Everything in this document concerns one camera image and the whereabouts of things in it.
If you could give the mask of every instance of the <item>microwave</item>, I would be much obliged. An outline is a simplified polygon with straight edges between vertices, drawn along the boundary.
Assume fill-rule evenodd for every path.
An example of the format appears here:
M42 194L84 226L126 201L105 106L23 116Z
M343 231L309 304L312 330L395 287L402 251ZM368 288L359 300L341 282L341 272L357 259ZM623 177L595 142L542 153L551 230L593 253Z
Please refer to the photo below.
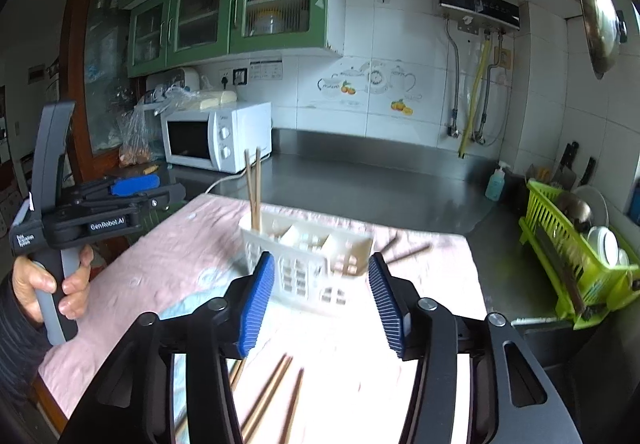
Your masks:
M237 173L244 151L271 153L271 104L232 103L199 111L162 114L167 163Z

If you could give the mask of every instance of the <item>person's arm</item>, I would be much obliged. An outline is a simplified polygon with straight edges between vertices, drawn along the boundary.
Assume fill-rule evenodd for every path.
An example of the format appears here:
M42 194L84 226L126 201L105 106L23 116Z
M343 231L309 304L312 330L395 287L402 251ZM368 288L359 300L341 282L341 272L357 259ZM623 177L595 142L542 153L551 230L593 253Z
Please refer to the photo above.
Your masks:
M66 294L58 305L69 319L86 309L89 271L94 254L85 247L80 268L62 283ZM35 289L53 293L53 277L25 257L18 257L11 274L0 284L0 395L14 405L22 404L45 354L51 348L42 325Z

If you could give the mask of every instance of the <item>stainless steel countertop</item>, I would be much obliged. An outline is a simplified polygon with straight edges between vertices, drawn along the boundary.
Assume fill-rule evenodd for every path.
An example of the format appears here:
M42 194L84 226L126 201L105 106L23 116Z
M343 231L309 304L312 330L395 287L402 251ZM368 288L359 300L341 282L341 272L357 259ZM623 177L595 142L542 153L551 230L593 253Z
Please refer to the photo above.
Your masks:
M170 179L184 184L188 198L226 177L184 166L167 172ZM246 180L223 182L212 193L247 199ZM464 235L488 310L502 312L512 321L555 316L555 292L532 249L520 245L516 215L485 198L478 185L274 153L262 163L262 202L410 230Z

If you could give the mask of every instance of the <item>yellow hose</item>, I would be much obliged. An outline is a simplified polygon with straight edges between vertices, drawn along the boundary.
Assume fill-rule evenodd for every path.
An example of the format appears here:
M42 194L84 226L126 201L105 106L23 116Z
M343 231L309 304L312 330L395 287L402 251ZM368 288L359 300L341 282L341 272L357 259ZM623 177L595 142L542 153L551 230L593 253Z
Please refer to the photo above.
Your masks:
M489 61L489 51L491 50L491 40L485 40L482 44L482 54L480 55L480 63L478 64L478 71L476 71L476 79L474 80L474 86L471 90L471 103L469 104L469 115L466 118L465 132L462 134L462 141L460 141L460 149L458 150L458 157L462 159L465 157L466 144L471 137L471 133L474 130L474 118L476 117L476 109L478 108L478 89L480 82L482 81L482 74L486 70L486 64Z

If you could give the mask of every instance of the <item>pink cloth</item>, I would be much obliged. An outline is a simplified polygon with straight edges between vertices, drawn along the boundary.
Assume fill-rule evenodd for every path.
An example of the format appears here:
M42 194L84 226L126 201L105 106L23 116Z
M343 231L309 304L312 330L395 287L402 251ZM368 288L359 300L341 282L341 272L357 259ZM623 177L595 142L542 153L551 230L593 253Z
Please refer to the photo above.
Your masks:
M401 255L433 244L433 250L390 266L412 280L421 296L430 296L454 314L486 315L478 274L464 237L396 230L330 215L265 205L265 209L302 219L374 234L374 249L398 233L391 250ZM161 312L204 289L201 275L212 269L226 277L242 250L238 222L246 201L201 195L172 215L103 271L93 282L86 315L72 341L53 348L40 375L66 416L116 342L142 312ZM270 302L256 348L247 360L235 400L242 421L284 352L294 357L260 426L256 442L275 443L300 366L305 379L293 443L397 442L415 374L415 362L402 363L386 344L370 297L349 316L327 318ZM466 442L468 364L459 366L459 402L452 442Z

